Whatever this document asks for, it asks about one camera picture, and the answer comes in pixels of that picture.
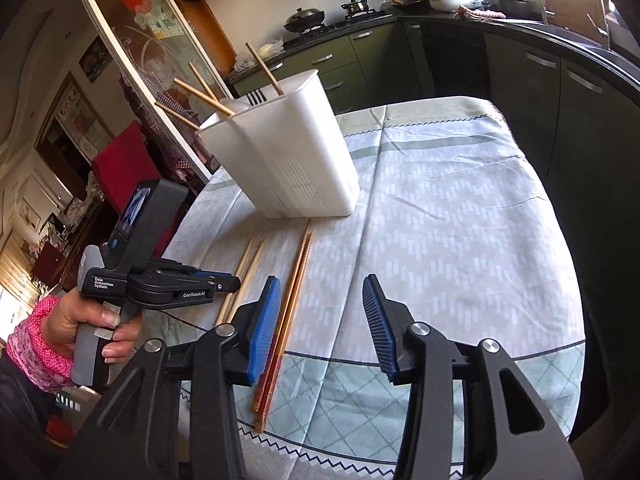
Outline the person's left hand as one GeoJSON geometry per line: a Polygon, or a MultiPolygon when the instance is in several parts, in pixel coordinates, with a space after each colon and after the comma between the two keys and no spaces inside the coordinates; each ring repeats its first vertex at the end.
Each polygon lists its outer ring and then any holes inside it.
{"type": "Polygon", "coordinates": [[[114,328],[112,341],[103,348],[102,356],[108,364],[125,363],[132,355],[141,333],[142,312],[139,311],[124,323],[110,308],[82,296],[75,287],[58,300],[58,304],[41,322],[41,333],[53,351],[71,358],[78,327],[85,323],[94,327],[114,328]]]}

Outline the pink sleeved forearm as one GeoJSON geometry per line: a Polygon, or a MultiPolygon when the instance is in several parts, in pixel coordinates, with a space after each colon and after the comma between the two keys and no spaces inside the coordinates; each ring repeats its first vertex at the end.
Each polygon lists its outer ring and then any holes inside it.
{"type": "Polygon", "coordinates": [[[49,296],[40,300],[32,313],[9,336],[6,353],[14,364],[40,390],[57,393],[70,387],[73,359],[61,356],[44,340],[41,325],[60,300],[49,296]]]}

